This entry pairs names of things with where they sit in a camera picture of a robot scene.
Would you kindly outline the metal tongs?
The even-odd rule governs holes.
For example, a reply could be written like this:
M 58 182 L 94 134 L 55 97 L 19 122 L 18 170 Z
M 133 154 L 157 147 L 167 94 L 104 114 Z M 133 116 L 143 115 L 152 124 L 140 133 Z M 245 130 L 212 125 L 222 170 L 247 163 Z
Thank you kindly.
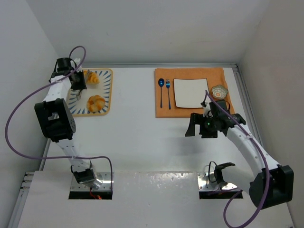
M 88 77 L 89 77 L 90 73 L 91 73 L 90 70 L 84 71 L 84 80 L 85 80 L 85 83 L 87 83 Z M 83 89 L 80 89 L 79 92 L 76 94 L 76 99 L 78 101 L 81 99 L 82 91 L 83 91 Z

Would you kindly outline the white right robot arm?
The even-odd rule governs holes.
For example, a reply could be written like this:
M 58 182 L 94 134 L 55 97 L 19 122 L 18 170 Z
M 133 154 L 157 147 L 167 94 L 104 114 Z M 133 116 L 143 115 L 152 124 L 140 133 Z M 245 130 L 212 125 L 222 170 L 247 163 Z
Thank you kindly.
M 282 166 L 258 143 L 240 114 L 230 114 L 224 100 L 203 103 L 203 114 L 192 113 L 185 133 L 187 137 L 195 135 L 195 127 L 199 126 L 202 138 L 217 138 L 223 133 L 240 151 L 249 164 L 252 173 L 239 169 L 236 164 L 226 162 L 218 164 L 212 174 L 211 182 L 225 182 L 236 185 L 249 194 L 253 204 L 266 209 L 293 198 L 294 172 L 288 165 Z

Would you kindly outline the long croissant bread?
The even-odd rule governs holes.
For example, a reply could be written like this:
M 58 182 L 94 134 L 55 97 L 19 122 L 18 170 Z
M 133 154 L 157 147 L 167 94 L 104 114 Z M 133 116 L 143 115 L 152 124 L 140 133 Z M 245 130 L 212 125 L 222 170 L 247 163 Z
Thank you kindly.
M 99 76 L 97 75 L 96 72 L 92 72 L 90 70 L 84 70 L 83 73 L 86 84 L 96 85 L 100 83 Z

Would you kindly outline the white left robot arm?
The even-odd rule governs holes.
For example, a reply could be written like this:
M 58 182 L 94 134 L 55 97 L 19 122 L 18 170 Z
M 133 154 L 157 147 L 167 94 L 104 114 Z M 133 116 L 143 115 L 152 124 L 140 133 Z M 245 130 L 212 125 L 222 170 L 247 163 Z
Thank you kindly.
M 73 140 L 76 123 L 67 106 L 69 90 L 81 92 L 86 89 L 84 73 L 77 70 L 77 63 L 68 57 L 59 58 L 50 78 L 47 96 L 34 109 L 43 135 L 55 142 L 68 157 L 71 172 L 78 184 L 93 188 L 97 183 L 90 159 L 80 157 Z

